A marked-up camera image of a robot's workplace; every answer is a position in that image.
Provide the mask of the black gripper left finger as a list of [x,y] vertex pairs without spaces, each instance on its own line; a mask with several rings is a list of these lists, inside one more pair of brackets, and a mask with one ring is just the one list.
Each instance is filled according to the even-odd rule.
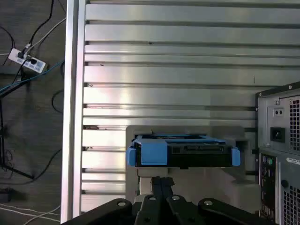
[[151,179],[152,194],[139,195],[134,203],[117,198],[73,219],[64,225],[158,225],[162,206],[161,179]]

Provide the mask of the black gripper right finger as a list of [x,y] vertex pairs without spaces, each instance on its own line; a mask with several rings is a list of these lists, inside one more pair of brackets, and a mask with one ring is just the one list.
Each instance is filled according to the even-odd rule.
[[236,208],[225,202],[204,198],[197,204],[188,202],[183,196],[173,193],[172,178],[160,179],[161,194],[166,208],[177,225],[274,225],[275,222]]

